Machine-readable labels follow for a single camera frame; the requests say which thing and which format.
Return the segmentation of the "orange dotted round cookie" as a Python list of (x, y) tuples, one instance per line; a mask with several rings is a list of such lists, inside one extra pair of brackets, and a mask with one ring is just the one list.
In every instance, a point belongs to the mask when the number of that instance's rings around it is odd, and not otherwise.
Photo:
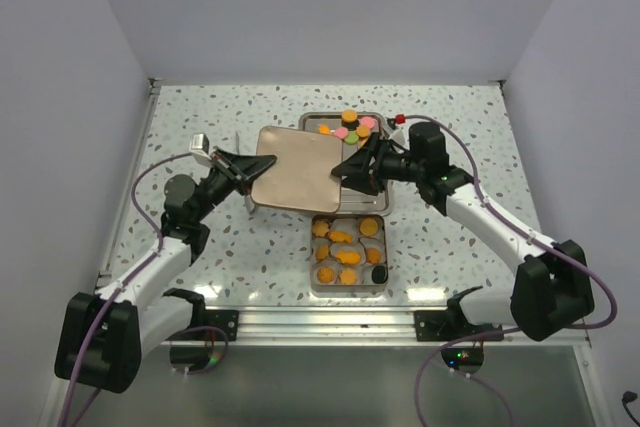
[(373, 217), (364, 218), (359, 224), (359, 232), (366, 237), (375, 236), (380, 230), (378, 220)]

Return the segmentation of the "gold tin lid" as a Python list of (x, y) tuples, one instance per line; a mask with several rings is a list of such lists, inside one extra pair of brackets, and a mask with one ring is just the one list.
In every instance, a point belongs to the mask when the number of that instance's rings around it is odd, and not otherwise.
[(340, 180), (331, 175), (342, 161), (342, 142), (330, 135), (265, 126), (256, 154), (276, 162), (254, 181), (254, 204), (284, 210), (335, 213), (340, 207)]

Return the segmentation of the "gold square cookie tin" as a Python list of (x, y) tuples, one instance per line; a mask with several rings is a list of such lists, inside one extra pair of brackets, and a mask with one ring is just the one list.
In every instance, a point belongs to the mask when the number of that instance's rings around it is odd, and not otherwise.
[(378, 294), (389, 282), (380, 215), (316, 215), (311, 222), (310, 283), (319, 294)]

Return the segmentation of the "plain orange round cookie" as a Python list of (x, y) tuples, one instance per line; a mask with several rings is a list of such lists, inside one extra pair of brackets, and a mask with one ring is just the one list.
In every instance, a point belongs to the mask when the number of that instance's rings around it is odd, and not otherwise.
[(366, 249), (366, 259), (370, 264), (380, 264), (382, 262), (382, 251), (375, 247), (368, 247)]

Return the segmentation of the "orange ridged flower cookie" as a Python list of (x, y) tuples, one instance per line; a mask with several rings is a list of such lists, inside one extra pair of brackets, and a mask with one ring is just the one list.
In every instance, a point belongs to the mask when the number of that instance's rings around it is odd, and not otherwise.
[(320, 244), (315, 252), (316, 260), (321, 262), (330, 256), (330, 245), (328, 243)]

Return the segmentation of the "orange swirl round cookie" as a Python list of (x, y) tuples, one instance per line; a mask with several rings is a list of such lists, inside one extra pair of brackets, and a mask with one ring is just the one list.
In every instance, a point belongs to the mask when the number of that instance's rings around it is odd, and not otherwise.
[(316, 278), (321, 284), (331, 284), (335, 281), (335, 270), (329, 266), (320, 267), (316, 272)]

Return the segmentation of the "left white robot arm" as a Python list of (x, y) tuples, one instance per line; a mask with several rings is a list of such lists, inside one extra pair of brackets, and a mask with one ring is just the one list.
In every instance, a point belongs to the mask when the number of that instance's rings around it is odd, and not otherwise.
[(179, 174), (165, 183), (164, 210), (152, 225), (156, 245), (107, 286), (68, 302), (54, 362), (58, 378), (122, 393), (151, 350), (175, 334), (193, 340), (207, 330), (203, 296), (168, 284), (205, 250), (210, 230), (204, 219), (230, 194), (250, 193), (277, 158), (221, 149), (195, 153), (209, 172), (200, 180)]

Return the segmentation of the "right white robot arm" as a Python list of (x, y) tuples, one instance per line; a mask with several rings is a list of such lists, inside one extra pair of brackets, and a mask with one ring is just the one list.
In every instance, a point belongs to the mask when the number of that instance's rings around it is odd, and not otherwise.
[(449, 298), (442, 325), (446, 335), (464, 340), (497, 325), (542, 341), (594, 311), (586, 258), (577, 243), (558, 243), (494, 203), (475, 170), (451, 163), (437, 123), (418, 122), (408, 135), (406, 148), (372, 135), (331, 174), (368, 195), (384, 191), (391, 181), (414, 184), (427, 205), (468, 229), (511, 270), (514, 282), (504, 292), (475, 286)]

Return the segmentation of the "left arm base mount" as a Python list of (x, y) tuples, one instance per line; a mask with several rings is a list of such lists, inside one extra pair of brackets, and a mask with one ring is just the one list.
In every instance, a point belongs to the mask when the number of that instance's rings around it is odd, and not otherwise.
[(145, 341), (203, 341), (208, 343), (234, 342), (240, 325), (240, 312), (232, 309), (207, 309), (198, 320), (186, 319), (182, 315), (164, 317), (145, 324), (149, 330)]

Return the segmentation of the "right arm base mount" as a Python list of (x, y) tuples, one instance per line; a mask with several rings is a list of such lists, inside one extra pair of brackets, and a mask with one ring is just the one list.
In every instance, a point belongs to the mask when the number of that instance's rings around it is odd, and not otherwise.
[(497, 331), (488, 337), (489, 341), (502, 341), (504, 331), (501, 325), (472, 325), (458, 319), (446, 310), (417, 310), (413, 313), (415, 336), (418, 342), (449, 342), (458, 338)]

